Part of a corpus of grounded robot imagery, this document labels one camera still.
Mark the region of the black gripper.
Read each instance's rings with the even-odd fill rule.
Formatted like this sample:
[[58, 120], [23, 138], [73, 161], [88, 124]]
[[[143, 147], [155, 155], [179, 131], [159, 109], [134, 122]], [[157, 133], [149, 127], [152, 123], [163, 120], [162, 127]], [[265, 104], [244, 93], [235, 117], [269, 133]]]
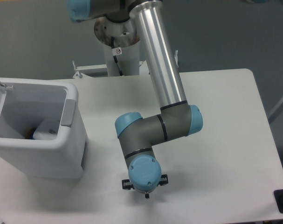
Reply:
[[124, 190], [131, 190], [134, 189], [136, 190], [138, 193], [141, 193], [145, 196], [145, 199], [149, 199], [150, 198], [150, 194], [158, 187], [158, 186], [165, 186], [169, 183], [168, 181], [168, 175], [167, 174], [163, 174], [161, 175], [161, 179], [158, 182], [158, 185], [156, 185], [154, 188], [150, 189], [150, 190], [141, 190], [141, 189], [137, 189], [136, 187], [133, 186], [133, 184], [130, 182], [129, 179], [124, 179], [122, 180], [122, 189]]

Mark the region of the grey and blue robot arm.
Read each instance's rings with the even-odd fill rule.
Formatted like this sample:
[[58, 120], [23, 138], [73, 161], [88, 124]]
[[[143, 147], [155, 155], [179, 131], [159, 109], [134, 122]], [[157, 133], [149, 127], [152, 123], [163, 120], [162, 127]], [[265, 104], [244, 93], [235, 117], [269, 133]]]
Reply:
[[138, 67], [138, 44], [145, 52], [160, 114], [143, 118], [138, 112], [129, 112], [115, 121], [129, 176], [122, 180], [122, 187], [145, 198], [158, 186], [168, 184], [153, 146], [197, 133], [203, 127], [199, 108], [187, 102], [160, 13], [162, 6], [160, 0], [66, 1], [73, 22], [96, 20], [94, 33], [106, 50], [109, 76], [125, 76]]

